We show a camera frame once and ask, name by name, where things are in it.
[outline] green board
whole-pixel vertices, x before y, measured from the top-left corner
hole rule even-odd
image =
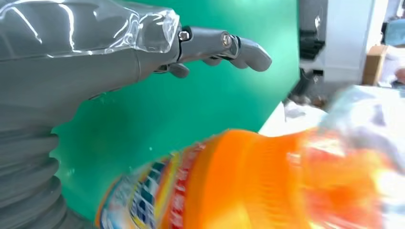
[[[227,128],[259,130],[298,79],[297,0],[140,2],[174,8],[183,25],[252,39],[273,64],[257,73],[194,62],[186,79],[154,74],[84,102],[73,121],[54,129],[60,144],[51,155],[60,160],[68,205],[89,219],[121,173]]]

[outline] robotic hand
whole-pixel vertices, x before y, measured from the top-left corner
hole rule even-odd
[[[196,60],[211,66],[227,60],[256,71],[271,65],[257,43],[223,30],[182,27],[168,8],[0,0],[2,228],[80,228],[53,177],[58,162],[47,156],[58,144],[52,128],[72,119],[86,99],[151,73],[183,78],[189,73],[183,63]]]
[[[228,60],[256,71],[271,65],[266,51],[251,40],[224,30],[182,27],[172,9],[132,2],[0,1],[0,31],[0,105],[5,110],[7,104],[7,116],[17,122],[3,116],[0,124],[12,128],[22,119],[59,125],[83,100],[153,72],[185,77],[185,62],[213,66]],[[24,117],[9,113],[17,107]],[[36,117],[27,117],[33,113]]]

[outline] clear plastic wrap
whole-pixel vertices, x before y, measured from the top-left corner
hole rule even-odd
[[[170,8],[115,0],[2,1],[0,60],[122,49],[165,53],[179,19]]]
[[[312,228],[404,228],[403,92],[341,92],[295,160],[296,194]]]

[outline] cardboard box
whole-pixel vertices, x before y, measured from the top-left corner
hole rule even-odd
[[[367,53],[366,63],[363,71],[363,85],[377,85],[383,70],[385,55],[388,50],[387,45],[373,46]]]

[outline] bolt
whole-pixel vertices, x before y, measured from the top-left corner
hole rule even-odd
[[[222,44],[223,44],[225,47],[231,45],[232,40],[231,40],[231,35],[230,35],[229,33],[224,32],[224,33],[222,34],[221,40],[222,40]]]
[[[190,39],[190,34],[187,31],[181,31],[179,32],[179,39],[180,41],[188,41]]]

